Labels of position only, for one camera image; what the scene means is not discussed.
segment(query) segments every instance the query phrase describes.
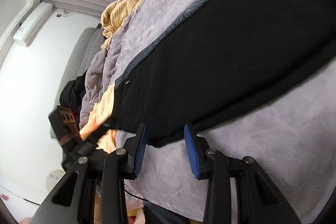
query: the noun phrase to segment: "purple plush blanket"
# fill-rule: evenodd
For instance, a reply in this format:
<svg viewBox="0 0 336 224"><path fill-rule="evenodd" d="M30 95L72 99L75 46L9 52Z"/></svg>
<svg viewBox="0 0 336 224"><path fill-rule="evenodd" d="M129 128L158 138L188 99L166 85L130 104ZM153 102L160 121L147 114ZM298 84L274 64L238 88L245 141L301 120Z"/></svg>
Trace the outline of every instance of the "purple plush blanket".
<svg viewBox="0 0 336 224"><path fill-rule="evenodd" d="M131 13L113 37L108 54L99 52L88 70L81 126L93 104L131 60L193 1L144 0L138 11ZM280 99L201 136L227 156L253 156L302 223L311 223L336 185L335 86L333 61ZM117 147L122 147L130 135L118 131ZM194 179L183 140L162 148L148 146L139 178L126 183L162 207L191 219L203 219L207 182Z"/></svg>

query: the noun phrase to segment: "metal rivet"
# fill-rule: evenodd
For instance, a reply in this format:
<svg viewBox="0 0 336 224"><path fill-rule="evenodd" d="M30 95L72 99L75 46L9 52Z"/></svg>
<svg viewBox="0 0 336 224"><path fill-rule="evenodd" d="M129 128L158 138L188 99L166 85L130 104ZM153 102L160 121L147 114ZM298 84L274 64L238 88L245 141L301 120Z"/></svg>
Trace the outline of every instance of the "metal rivet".
<svg viewBox="0 0 336 224"><path fill-rule="evenodd" d="M80 157L79 160L78 160L78 162L79 162L80 164L84 164L84 163L86 163L86 162L87 162L87 157Z"/></svg>
<svg viewBox="0 0 336 224"><path fill-rule="evenodd" d="M250 156L246 156L246 157L244 157L244 162L246 162L247 164L252 164L252 163L254 163L254 158L252 158Z"/></svg>
<svg viewBox="0 0 336 224"><path fill-rule="evenodd" d="M126 153L126 149L124 148L119 148L117 151L116 151L117 155L123 155Z"/></svg>
<svg viewBox="0 0 336 224"><path fill-rule="evenodd" d="M215 153L217 152L217 150L215 148L208 148L207 149L207 153L210 154L210 155L214 155Z"/></svg>

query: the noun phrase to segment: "black pants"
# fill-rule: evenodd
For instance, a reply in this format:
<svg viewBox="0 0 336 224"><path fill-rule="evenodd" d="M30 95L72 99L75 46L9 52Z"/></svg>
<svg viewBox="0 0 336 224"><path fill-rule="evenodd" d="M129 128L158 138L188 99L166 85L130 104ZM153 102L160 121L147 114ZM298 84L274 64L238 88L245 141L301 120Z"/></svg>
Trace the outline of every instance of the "black pants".
<svg viewBox="0 0 336 224"><path fill-rule="evenodd" d="M143 206L146 224L190 224L188 218L149 201L144 201Z"/></svg>

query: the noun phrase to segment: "tan ribbed sweater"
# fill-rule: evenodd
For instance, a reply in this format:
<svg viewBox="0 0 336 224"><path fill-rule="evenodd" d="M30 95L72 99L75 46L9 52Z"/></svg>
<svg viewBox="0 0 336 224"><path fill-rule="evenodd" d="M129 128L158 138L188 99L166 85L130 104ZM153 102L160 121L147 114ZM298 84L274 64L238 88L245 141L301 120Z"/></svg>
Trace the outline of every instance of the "tan ribbed sweater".
<svg viewBox="0 0 336 224"><path fill-rule="evenodd" d="M129 14L136 10L143 0L117 0L111 3L101 15L103 35L107 38L101 48L109 50L113 35L121 29Z"/></svg>

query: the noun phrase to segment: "gray quilted cushion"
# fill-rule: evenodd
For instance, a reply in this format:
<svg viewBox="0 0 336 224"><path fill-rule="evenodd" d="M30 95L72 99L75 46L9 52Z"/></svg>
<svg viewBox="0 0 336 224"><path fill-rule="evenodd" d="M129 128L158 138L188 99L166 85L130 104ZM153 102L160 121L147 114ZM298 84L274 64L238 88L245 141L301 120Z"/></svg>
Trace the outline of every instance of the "gray quilted cushion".
<svg viewBox="0 0 336 224"><path fill-rule="evenodd" d="M83 31L82 35L78 39L68 64L65 68L61 83L59 85L55 106L59 105L59 97L65 85L76 79L90 67L91 61L95 54L101 50L100 46L104 43L105 38L102 35L103 29L87 28ZM51 138L55 139L55 133L53 129L50 130Z"/></svg>

